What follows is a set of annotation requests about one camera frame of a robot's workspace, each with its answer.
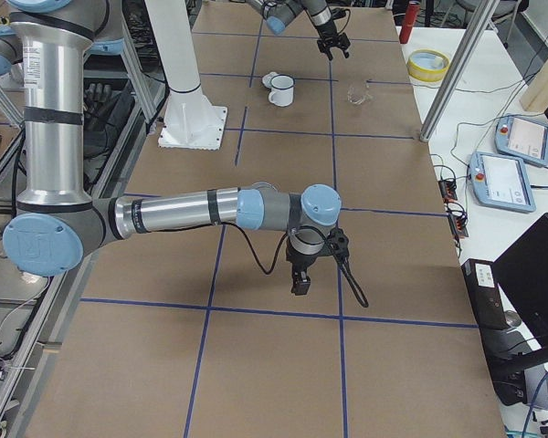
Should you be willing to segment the teach pendant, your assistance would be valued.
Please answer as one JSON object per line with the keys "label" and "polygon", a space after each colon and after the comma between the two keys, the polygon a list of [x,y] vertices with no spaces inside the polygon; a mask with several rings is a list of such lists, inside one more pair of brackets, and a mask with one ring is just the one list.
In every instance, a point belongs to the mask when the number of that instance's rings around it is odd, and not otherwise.
{"label": "teach pendant", "polygon": [[469,175],[479,204],[518,213],[536,210],[521,158],[475,151],[469,159]]}
{"label": "teach pendant", "polygon": [[525,116],[503,116],[498,121],[494,142],[499,153],[521,158],[538,167],[548,164],[547,123]]}

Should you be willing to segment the white enamel mug blue rim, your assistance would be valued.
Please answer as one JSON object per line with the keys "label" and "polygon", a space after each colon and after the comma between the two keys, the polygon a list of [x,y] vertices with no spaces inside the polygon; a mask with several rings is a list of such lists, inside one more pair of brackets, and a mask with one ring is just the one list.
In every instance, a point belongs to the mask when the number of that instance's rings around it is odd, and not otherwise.
{"label": "white enamel mug blue rim", "polygon": [[278,107],[288,107],[293,103],[295,79],[278,74],[270,81],[269,102]]}

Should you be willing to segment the upper teach pendant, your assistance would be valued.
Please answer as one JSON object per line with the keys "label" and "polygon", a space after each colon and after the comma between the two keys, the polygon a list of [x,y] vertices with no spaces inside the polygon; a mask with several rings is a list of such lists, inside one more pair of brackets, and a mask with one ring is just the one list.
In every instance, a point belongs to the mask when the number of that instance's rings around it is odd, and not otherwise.
{"label": "upper teach pendant", "polygon": [[494,142],[499,153],[521,158],[538,167],[548,164],[547,123],[525,116],[503,116],[498,121]]}

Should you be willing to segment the red bottle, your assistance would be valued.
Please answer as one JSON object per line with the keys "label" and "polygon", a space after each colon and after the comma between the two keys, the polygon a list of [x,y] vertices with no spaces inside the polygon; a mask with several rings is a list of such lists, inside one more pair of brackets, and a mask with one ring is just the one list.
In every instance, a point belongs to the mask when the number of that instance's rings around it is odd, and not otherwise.
{"label": "red bottle", "polygon": [[409,41],[418,12],[420,10],[420,5],[420,1],[409,1],[407,4],[404,20],[402,22],[401,30],[399,33],[399,42],[402,45],[407,44]]}

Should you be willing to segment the black computer box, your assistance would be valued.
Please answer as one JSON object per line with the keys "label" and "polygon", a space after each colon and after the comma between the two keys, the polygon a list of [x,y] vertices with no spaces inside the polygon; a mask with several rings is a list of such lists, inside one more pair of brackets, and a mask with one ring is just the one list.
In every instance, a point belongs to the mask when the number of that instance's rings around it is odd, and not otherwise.
{"label": "black computer box", "polygon": [[461,267],[474,318],[481,329],[505,330],[508,325],[501,304],[499,283],[492,263],[469,258]]}

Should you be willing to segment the blue tape grid lines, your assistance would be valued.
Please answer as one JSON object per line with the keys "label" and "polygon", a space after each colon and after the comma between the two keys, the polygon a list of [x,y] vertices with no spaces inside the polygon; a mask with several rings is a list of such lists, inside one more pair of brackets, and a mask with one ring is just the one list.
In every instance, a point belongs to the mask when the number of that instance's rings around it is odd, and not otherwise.
{"label": "blue tape grid lines", "polygon": [[127,189],[171,195],[266,180],[338,188],[348,207],[360,307],[333,259],[305,296],[290,269],[259,272],[275,232],[231,227],[141,235],[103,251],[79,307],[90,394],[63,437],[477,437],[498,431],[479,336],[438,212],[426,147],[411,130],[343,126],[335,68],[262,37],[262,69],[299,77],[295,104],[257,79],[213,71],[245,103],[221,152],[146,146]]}

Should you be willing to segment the black monitor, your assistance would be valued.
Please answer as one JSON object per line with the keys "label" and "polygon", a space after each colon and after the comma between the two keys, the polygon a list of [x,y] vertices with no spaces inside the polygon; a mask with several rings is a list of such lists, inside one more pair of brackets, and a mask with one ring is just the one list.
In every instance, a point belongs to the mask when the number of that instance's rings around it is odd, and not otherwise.
{"label": "black monitor", "polygon": [[529,331],[548,346],[548,213],[493,263],[493,275]]}

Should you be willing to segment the aluminium frame post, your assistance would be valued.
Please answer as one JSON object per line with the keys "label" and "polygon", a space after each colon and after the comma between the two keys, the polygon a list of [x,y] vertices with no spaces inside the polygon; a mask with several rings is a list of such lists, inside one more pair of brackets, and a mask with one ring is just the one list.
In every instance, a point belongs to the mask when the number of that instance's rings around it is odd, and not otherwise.
{"label": "aluminium frame post", "polygon": [[419,133],[419,139],[422,142],[428,142],[436,130],[460,78],[471,59],[473,51],[477,47],[499,2],[499,0],[483,0],[474,11],[473,17],[452,58],[448,72],[442,80],[442,84],[437,91],[437,95],[435,96],[422,125]]}

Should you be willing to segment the yellow tape roll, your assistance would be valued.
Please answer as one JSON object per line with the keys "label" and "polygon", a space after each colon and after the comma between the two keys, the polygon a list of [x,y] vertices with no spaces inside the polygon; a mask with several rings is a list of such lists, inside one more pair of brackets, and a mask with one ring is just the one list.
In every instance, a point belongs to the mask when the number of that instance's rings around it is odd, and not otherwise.
{"label": "yellow tape roll", "polygon": [[433,49],[413,51],[407,59],[410,77],[423,82],[439,82],[448,72],[450,60],[447,55]]}

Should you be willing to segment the lower orange black connector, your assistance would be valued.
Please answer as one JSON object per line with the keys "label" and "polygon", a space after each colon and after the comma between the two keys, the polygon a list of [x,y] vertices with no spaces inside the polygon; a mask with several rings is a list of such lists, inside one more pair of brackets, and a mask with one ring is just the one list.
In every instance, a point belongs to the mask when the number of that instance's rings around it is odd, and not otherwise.
{"label": "lower orange black connector", "polygon": [[467,230],[467,216],[460,212],[453,211],[448,214],[448,222],[451,233],[457,239],[464,239],[469,236]]}

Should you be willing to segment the upper orange black connector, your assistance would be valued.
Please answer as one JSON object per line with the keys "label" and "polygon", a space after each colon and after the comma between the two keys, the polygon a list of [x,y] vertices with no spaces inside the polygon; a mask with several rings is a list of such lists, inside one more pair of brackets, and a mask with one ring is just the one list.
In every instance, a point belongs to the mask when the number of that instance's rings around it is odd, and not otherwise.
{"label": "upper orange black connector", "polygon": [[438,181],[438,187],[445,203],[457,201],[457,184],[455,180],[441,179]]}

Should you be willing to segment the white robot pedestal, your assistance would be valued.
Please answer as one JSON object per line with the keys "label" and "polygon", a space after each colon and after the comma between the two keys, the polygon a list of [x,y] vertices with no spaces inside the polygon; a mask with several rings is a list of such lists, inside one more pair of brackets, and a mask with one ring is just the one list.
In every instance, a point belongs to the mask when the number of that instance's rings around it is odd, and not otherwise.
{"label": "white robot pedestal", "polygon": [[185,2],[149,0],[145,4],[170,91],[159,145],[219,149],[227,108],[212,105],[202,89]]}

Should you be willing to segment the orange black connector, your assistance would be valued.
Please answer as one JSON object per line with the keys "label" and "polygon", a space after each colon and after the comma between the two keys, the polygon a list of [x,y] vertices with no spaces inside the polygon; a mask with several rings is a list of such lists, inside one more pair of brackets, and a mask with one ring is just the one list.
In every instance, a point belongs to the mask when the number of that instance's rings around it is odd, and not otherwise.
{"label": "orange black connector", "polygon": [[438,187],[445,203],[457,201],[457,184],[455,180],[441,179],[438,181]]}
{"label": "orange black connector", "polygon": [[457,239],[464,239],[469,236],[467,230],[467,216],[460,212],[453,211],[448,214],[448,222],[451,233]]}

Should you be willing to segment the lower teach pendant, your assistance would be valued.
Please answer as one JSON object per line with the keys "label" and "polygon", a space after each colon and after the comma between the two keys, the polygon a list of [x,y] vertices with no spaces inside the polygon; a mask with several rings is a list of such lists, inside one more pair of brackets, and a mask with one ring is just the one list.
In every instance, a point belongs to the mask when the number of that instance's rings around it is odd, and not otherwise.
{"label": "lower teach pendant", "polygon": [[469,159],[469,175],[479,204],[518,213],[536,210],[521,158],[475,151]]}

